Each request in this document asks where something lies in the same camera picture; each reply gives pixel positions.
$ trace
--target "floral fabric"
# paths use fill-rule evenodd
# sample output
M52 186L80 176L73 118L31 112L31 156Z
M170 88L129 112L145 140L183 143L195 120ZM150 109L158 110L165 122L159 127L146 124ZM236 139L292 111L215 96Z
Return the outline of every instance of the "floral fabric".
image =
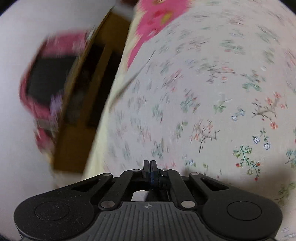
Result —
M100 125L106 149L96 158L99 132L91 163L118 176L156 160L265 196L283 212L277 238L296 240L295 37L278 0L192 2L146 43L152 57Z

